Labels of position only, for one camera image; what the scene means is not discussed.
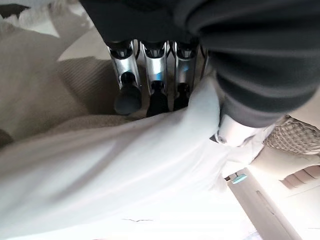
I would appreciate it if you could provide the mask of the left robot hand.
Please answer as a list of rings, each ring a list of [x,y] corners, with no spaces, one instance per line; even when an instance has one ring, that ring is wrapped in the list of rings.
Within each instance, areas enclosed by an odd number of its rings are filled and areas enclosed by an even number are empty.
[[[128,39],[207,49],[225,94],[215,138],[238,147],[304,105],[320,85],[317,0],[84,0],[106,43]]]

